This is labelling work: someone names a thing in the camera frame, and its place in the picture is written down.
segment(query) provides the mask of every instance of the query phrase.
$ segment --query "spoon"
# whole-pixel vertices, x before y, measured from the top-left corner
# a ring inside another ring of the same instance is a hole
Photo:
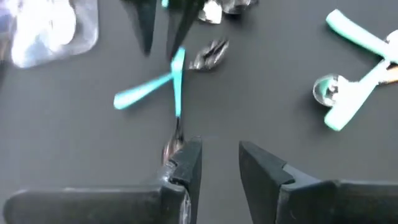
[[[210,24],[220,24],[223,17],[223,8],[216,0],[205,2],[203,9],[199,12],[198,18]]]
[[[391,48],[392,45],[398,45],[398,32],[394,31],[388,35],[387,44],[346,18],[338,10],[331,12],[326,21],[333,30],[343,37],[384,57],[358,82],[359,88],[356,88],[355,91],[346,91],[339,97],[341,100],[336,102],[335,106],[326,114],[325,124],[335,131],[341,131],[377,86],[380,74],[387,70],[392,61],[396,62],[398,59],[398,54],[394,51],[396,49]]]
[[[225,14],[239,15],[257,3],[258,0],[226,0],[223,2],[223,12]]]
[[[167,142],[162,151],[162,164],[165,164],[171,156],[178,150],[180,150],[184,144],[184,136],[182,131],[182,120],[181,120],[181,110],[182,110],[182,73],[183,73],[183,63],[185,57],[185,49],[180,48],[176,53],[172,63],[171,71],[174,75],[173,86],[174,86],[174,98],[175,98],[175,119],[177,125],[175,131]]]
[[[398,67],[390,68],[380,78],[378,85],[398,82]],[[355,91],[358,82],[351,82],[341,75],[330,74],[315,81],[312,94],[320,104],[332,107],[344,95],[344,92]]]
[[[204,71],[214,69],[224,59],[228,46],[229,41],[226,39],[212,41],[210,45],[199,51],[193,62],[190,62],[189,70]],[[173,73],[168,73],[142,85],[115,94],[113,106],[117,110],[131,106],[173,79],[174,75]]]

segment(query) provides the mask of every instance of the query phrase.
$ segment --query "dark gray table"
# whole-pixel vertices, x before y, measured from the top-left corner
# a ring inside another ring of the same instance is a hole
[[[380,60],[327,28],[335,8],[379,37],[398,27],[398,1],[372,0],[262,1],[240,21],[192,27],[188,58],[212,38],[231,40],[216,72],[185,73],[184,128],[204,149],[198,223],[251,222],[240,139],[321,179],[398,180],[397,85],[378,88],[340,133],[325,127],[327,110],[312,98],[318,77],[355,80]],[[24,188],[137,184],[160,166],[175,122],[171,84],[126,111],[113,109],[113,96],[168,71],[167,21],[157,18],[145,58],[121,3],[102,0],[99,9],[92,51],[2,77],[2,203]]]

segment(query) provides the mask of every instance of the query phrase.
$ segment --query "teal spoon handle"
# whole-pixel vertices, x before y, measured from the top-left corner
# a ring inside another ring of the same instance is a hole
[[[172,73],[168,73],[140,86],[121,91],[114,96],[113,106],[117,110],[125,109],[148,95],[150,92],[158,89],[163,84],[170,81],[173,77],[174,76]]]
[[[170,69],[174,76],[173,86],[174,86],[174,99],[175,99],[175,116],[177,118],[181,117],[181,104],[182,104],[182,69],[185,58],[185,49],[180,47],[175,54],[172,63],[170,64]]]
[[[390,64],[388,60],[381,61],[359,81],[353,91],[347,91],[341,96],[337,104],[326,114],[325,124],[335,131],[341,131],[372,93],[379,83],[380,76],[386,72]]]
[[[398,62],[398,55],[391,50],[387,43],[355,24],[338,9],[329,13],[326,22],[335,32],[346,39],[395,63]]]

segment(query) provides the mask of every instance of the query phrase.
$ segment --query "spoon neck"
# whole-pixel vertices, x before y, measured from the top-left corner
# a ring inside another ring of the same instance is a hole
[[[182,119],[181,116],[177,117],[177,123],[175,127],[175,138],[178,140],[183,141],[184,136],[183,136],[183,130],[182,130]]]

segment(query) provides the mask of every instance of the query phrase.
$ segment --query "plastic bag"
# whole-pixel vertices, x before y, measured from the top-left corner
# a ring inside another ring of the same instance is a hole
[[[16,1],[0,0],[0,63],[6,59],[9,50],[16,9]]]
[[[19,0],[11,59],[33,67],[87,52],[97,40],[97,0]]]

